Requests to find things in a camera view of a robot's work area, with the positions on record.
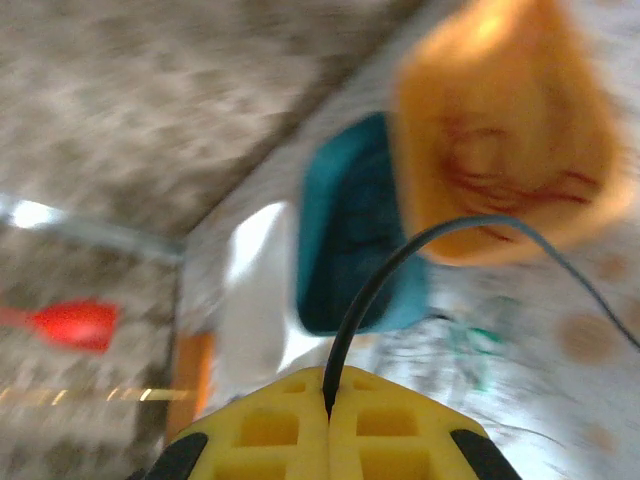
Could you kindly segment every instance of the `patterned fabric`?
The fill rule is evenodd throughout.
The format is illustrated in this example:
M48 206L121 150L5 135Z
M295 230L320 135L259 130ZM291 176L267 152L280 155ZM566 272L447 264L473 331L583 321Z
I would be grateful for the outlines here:
M634 0L567 0L591 36L588 51L626 128L629 174L640 156L640 8ZM181 319L193 312L213 325L219 275L235 225L260 207L298 198L318 145L371 111L388 109L403 53L451 4L423 7L400 34L288 144L232 192L190 235ZM568 253L640 335L640 200L627 217ZM391 380L450 404L483 423L525 480L635 480L640 470L640 355L594 302L550 260L494 269L438 269L430 300L463 327L425 321L413 330L356 349L361 363ZM212 408L236 394L221 385Z

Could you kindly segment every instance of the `orange bucket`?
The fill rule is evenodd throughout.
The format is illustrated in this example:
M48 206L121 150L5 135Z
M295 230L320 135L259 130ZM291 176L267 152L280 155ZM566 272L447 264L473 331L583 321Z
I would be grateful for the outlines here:
M619 218L632 198L624 148L580 42L552 0L477 0L400 68L394 170L409 235L506 214L559 247ZM515 231L477 228L427 245L450 265L524 260Z

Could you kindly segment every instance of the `red toy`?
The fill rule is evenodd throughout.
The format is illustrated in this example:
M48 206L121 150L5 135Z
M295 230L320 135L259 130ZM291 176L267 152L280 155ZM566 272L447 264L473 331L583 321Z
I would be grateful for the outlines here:
M50 343L102 354L107 351L118 308L94 300L51 305L38 312L0 307L0 325L33 330Z

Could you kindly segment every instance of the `black cable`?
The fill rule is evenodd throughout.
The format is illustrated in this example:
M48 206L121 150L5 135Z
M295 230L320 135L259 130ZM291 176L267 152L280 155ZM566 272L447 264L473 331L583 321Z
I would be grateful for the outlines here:
M451 315L448 315L442 310L432 310L425 318L425 320L444 320L447 322L455 322Z
M362 287L358 292L355 299L349 306L342 323L340 324L335 341L331 347L327 367L324 371L322 393L324 395L324 403L329 416L331 416L331 408L336 400L336 394L338 393L340 378L342 376L342 369L344 368L344 363L347 358L347 352L351 345L351 341L360 326L360 322L362 322L364 315L384 282L400 265L402 265L402 263L404 263L405 260L407 260L407 258L436 238L458 230L486 226L512 227L524 233L531 240L537 243L538 246L547 253L547 255L567 270L569 274L577 280L585 290L587 290L587 292L595 299L596 303L604 311L611 323L613 323L620 333L622 333L622 335L624 335L627 340L640 351L640 342L636 340L633 334L618 319L607 301L600 295L600 293L598 293L595 287L533 228L516 218L505 215L462 217L441 223L415 235L404 246L391 254L384 265L371 276L364 287Z

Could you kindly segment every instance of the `teal bin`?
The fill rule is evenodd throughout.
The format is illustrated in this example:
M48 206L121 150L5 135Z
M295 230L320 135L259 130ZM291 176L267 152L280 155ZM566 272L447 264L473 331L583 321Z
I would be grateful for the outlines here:
M296 302L302 325L332 336L351 301L406 242L396 202L384 114L339 133L304 179ZM426 315L427 262L414 255L389 279L358 333L407 328Z

